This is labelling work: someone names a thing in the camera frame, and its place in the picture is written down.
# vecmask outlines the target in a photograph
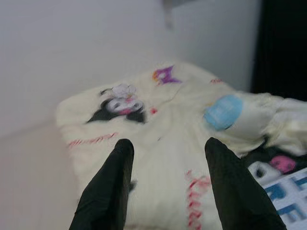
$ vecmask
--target light blue circle print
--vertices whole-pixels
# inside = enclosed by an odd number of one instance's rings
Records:
[[[241,115],[243,101],[234,96],[227,95],[218,99],[214,105],[207,108],[204,119],[214,127],[215,130],[221,131],[228,129]]]

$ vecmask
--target white wall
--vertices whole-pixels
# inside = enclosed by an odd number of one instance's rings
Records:
[[[248,90],[260,0],[0,1],[0,137],[50,119],[63,99],[165,60]]]

